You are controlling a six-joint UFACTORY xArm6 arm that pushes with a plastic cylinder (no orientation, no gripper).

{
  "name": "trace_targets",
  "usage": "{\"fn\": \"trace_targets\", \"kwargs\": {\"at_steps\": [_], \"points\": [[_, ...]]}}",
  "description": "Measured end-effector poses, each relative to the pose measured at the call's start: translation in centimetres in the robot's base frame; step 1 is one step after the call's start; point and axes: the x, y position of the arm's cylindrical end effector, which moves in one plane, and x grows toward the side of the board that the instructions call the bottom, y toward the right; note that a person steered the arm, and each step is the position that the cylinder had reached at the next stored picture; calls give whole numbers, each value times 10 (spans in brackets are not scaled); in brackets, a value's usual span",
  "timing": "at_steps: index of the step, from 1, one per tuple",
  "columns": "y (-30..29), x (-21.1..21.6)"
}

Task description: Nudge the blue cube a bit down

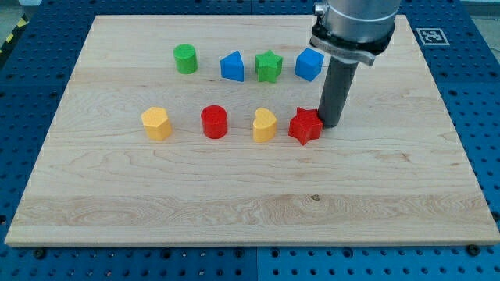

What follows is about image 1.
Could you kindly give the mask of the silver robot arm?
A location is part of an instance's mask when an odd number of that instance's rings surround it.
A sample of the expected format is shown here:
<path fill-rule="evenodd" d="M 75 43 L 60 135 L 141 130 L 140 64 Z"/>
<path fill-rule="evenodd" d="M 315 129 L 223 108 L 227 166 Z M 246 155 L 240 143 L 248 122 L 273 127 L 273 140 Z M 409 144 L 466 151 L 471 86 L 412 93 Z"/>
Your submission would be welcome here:
<path fill-rule="evenodd" d="M 309 43 L 345 64 L 373 65 L 388 47 L 400 0 L 323 0 L 314 3 Z"/>

